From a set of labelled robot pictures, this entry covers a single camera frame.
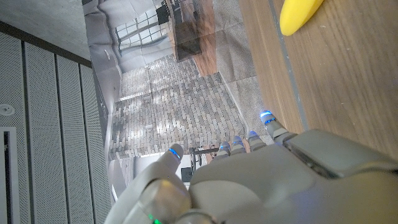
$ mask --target robotic hand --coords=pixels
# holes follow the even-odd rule
[[[105,223],[396,223],[398,163],[372,149],[319,130],[288,132],[261,113],[275,144],[251,131],[223,142],[195,171],[190,188],[175,175],[178,144],[142,171]]]

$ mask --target blue led light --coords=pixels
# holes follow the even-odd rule
[[[260,118],[262,118],[265,115],[271,115],[271,114],[272,114],[271,111],[265,111],[265,112],[260,114]]]
[[[174,149],[169,149],[169,151],[172,152],[172,154],[176,155],[178,159],[181,159],[181,157],[177,154],[177,152]]]
[[[268,124],[268,123],[270,123],[271,121],[275,121],[275,118],[269,119],[269,120],[266,121],[265,123]]]

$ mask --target gray wall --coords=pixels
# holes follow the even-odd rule
[[[111,203],[92,70],[3,33],[0,51],[21,223],[102,223]]]
[[[0,21],[90,60],[81,0],[2,0]]]

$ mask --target wooden table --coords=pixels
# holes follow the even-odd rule
[[[324,1],[281,38],[283,0],[239,0],[264,105],[398,159],[398,2]]]

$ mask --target robot finger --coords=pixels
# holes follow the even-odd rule
[[[257,135],[257,133],[254,131],[250,131],[249,136],[248,136],[248,142],[250,145],[251,152],[262,149],[267,146],[267,144],[264,143],[261,140],[261,138]]]
[[[231,156],[240,153],[246,153],[246,150],[243,146],[242,139],[239,136],[234,136],[234,138],[232,138]]]
[[[228,142],[223,142],[218,148],[217,156],[214,157],[213,161],[217,161],[220,159],[227,158],[231,154],[231,147],[229,146]]]

